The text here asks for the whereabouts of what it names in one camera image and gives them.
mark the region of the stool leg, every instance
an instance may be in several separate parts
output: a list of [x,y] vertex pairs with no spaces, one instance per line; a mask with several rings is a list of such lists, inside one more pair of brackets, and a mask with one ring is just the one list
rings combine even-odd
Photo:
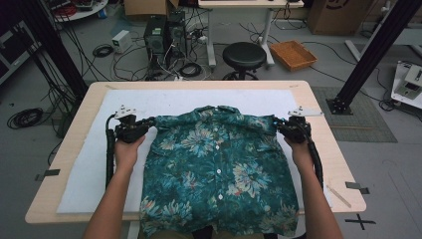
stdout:
[[246,71],[239,71],[239,80],[245,81]]

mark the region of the computer tower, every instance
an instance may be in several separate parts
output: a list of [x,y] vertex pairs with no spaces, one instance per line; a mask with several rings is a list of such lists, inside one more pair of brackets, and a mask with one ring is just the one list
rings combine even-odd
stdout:
[[143,34],[150,69],[167,69],[171,59],[170,38],[165,15],[152,15],[148,18]]
[[187,56],[185,12],[173,11],[168,17],[168,28],[172,45],[173,57],[184,58]]

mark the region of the electrical device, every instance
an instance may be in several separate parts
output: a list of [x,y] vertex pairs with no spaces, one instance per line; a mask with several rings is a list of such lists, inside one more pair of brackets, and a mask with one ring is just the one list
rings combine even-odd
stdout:
[[173,11],[168,17],[168,28],[172,41],[173,57],[184,58],[187,56],[185,12]]
[[422,92],[422,67],[412,65],[406,77],[397,86],[395,93],[415,100]]
[[130,34],[128,31],[122,30],[111,39],[114,51],[124,53],[132,45]]
[[167,17],[165,15],[150,16],[143,39],[150,60],[149,68],[153,70],[167,69],[172,56]]

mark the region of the wooden table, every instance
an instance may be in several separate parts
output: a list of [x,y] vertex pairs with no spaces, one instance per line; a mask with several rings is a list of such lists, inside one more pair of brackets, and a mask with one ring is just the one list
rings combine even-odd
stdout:
[[[57,214],[66,184],[91,124],[107,91],[112,90],[290,90],[298,105],[320,110],[317,100],[305,81],[245,81],[245,82],[142,82],[94,83],[81,104],[50,169],[61,169],[56,176],[45,177],[25,217],[28,223],[58,223],[89,221],[91,214]],[[331,210],[361,212],[366,208],[359,190],[345,187],[354,182],[343,155],[323,117],[307,118],[313,127],[313,139],[323,165],[324,182],[331,192]],[[138,213],[125,213],[123,220],[137,221]]]

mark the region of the metal pole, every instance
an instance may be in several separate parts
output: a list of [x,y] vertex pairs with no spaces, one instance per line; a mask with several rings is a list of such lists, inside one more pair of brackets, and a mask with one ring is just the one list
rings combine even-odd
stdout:
[[397,1],[335,99],[326,100],[333,114],[347,114],[353,98],[421,5],[422,0]]

